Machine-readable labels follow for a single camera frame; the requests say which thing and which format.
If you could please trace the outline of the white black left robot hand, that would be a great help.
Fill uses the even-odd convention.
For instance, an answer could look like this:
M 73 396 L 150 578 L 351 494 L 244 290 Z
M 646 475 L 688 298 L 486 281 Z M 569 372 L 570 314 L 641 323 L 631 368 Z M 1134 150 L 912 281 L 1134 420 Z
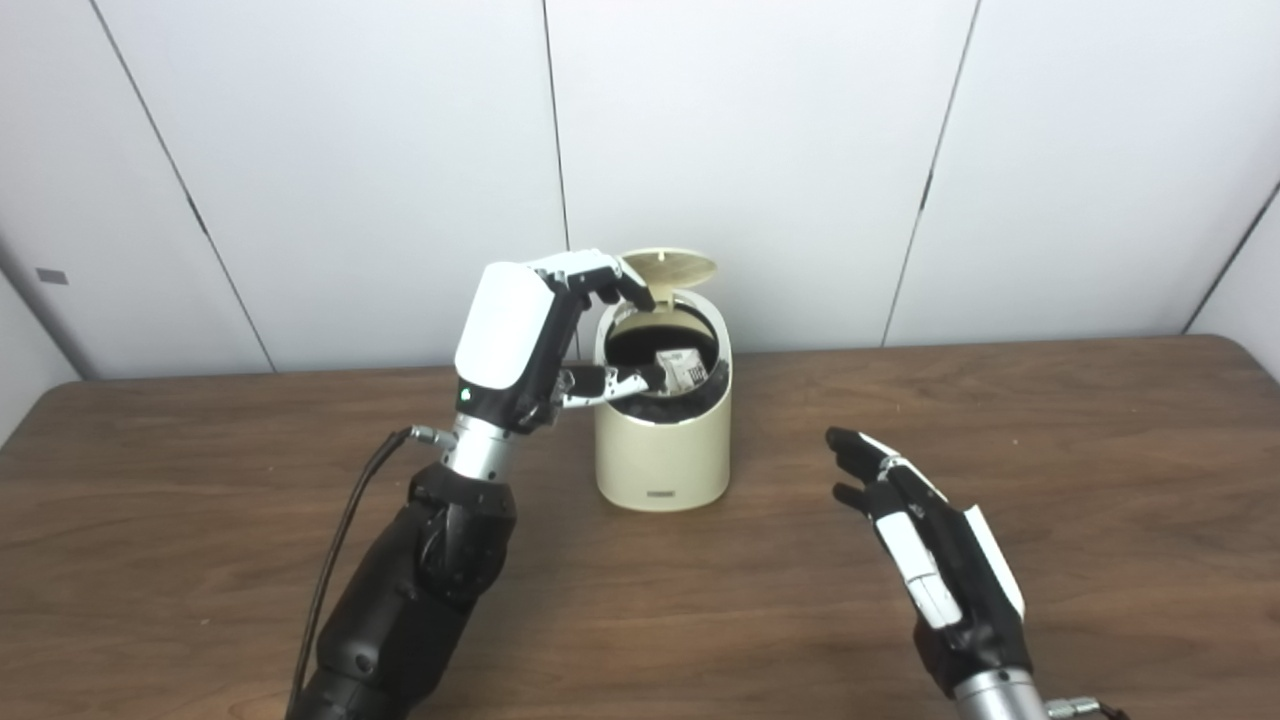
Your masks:
M 591 299 L 653 310 L 646 282 L 622 258 L 595 249 L 484 269 L 454 355 L 458 413 L 529 436 L 561 409 L 668 388 L 666 369 L 567 360 Z

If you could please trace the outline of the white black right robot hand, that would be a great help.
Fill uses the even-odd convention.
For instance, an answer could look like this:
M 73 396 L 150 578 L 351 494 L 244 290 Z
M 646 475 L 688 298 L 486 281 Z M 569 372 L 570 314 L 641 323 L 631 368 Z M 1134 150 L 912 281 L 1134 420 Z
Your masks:
M 916 612 L 913 641 L 925 671 L 951 700 L 984 673 L 1034 671 L 1025 603 L 978 506 L 952 506 L 914 462 L 841 427 L 826 432 L 838 468 L 837 501 L 867 518 Z

